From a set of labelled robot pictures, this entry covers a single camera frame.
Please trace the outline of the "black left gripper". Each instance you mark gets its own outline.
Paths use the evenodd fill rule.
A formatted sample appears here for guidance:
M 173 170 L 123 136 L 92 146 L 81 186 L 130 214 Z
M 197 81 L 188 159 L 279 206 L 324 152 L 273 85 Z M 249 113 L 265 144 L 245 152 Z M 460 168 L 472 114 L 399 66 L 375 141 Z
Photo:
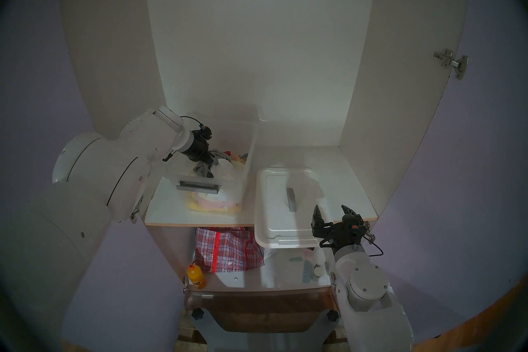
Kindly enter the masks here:
M 215 166 L 215 160 L 209 152 L 208 144 L 211 137 L 211 132 L 190 132 L 187 142 L 182 147 L 182 154 L 191 161 L 206 164 L 206 178 L 214 178 L 212 169 Z

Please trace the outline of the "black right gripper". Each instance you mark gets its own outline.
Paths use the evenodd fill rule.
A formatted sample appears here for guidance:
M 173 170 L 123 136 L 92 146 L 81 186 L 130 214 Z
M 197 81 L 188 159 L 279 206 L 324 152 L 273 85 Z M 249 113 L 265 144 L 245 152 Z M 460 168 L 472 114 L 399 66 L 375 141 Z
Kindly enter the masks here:
M 363 237 L 362 217 L 347 206 L 341 206 L 344 215 L 342 223 L 324 223 L 321 210 L 315 205 L 312 216 L 312 234 L 322 239 L 321 248 L 331 248 L 335 255 L 339 250 L 351 246 L 353 251 L 358 251 Z

